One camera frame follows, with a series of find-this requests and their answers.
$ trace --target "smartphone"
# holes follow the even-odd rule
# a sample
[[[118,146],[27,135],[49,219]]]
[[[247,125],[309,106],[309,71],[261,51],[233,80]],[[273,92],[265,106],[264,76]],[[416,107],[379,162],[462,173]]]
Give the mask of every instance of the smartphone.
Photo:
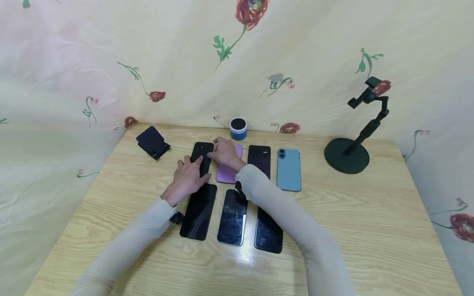
[[[298,150],[278,149],[276,185],[281,190],[301,191],[301,165]]]
[[[237,191],[226,192],[222,217],[220,219],[217,240],[221,243],[241,246],[244,242],[245,221],[247,218],[248,201],[237,196]]]
[[[255,247],[275,254],[283,250],[283,229],[261,208],[258,208]]]
[[[247,163],[253,164],[270,179],[270,147],[254,146],[248,148]],[[283,230],[260,207],[257,214],[254,246],[263,251],[281,253],[283,249]]]
[[[237,155],[242,158],[242,145],[234,145],[236,148]],[[227,165],[219,165],[217,168],[216,181],[220,183],[235,184],[236,183],[236,172]]]
[[[212,151],[214,151],[213,143],[196,142],[196,144],[194,144],[194,149],[191,154],[191,162],[195,162],[201,155],[204,157],[201,166],[199,167],[201,177],[209,172],[210,158],[207,157],[207,154]]]
[[[247,163],[253,164],[270,179],[270,147],[255,146],[248,147]]]
[[[206,239],[216,193],[216,185],[205,183],[197,192],[191,194],[179,232],[180,236],[198,241]]]

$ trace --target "black round base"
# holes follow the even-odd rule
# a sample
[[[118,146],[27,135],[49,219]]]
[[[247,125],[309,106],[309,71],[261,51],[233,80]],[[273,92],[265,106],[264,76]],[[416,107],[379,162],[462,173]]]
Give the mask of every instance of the black round base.
[[[367,150],[359,145],[350,155],[344,151],[354,141],[338,138],[328,143],[324,148],[324,157],[331,167],[345,174],[358,174],[369,165],[370,157]]]

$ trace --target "hand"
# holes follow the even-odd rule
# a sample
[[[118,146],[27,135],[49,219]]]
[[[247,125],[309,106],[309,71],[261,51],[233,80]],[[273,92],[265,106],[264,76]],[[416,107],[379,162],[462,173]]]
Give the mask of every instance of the hand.
[[[173,182],[161,195],[161,198],[166,200],[170,206],[175,206],[210,180],[210,173],[201,178],[199,167],[202,160],[203,157],[200,156],[195,162],[191,162],[189,155],[184,157],[184,162],[181,159],[178,160],[178,169],[174,172]]]
[[[217,137],[214,139],[214,152],[209,152],[208,157],[215,160],[218,164],[224,164],[239,172],[245,165],[245,161],[237,155],[234,144],[231,140]]]

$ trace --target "light blue smartphone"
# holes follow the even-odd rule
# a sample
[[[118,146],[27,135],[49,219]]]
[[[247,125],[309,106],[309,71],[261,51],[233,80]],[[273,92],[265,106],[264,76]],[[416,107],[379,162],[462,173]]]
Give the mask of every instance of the light blue smartphone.
[[[281,190],[301,191],[301,165],[298,150],[278,149],[276,185]]]

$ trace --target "purple smartphone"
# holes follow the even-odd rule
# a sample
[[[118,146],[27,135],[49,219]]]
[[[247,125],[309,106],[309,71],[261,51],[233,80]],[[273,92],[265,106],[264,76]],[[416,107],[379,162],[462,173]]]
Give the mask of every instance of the purple smartphone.
[[[237,155],[242,158],[242,145],[234,145],[236,148]],[[236,183],[236,172],[234,172],[227,165],[219,165],[217,168],[216,181],[220,183],[235,184]]]

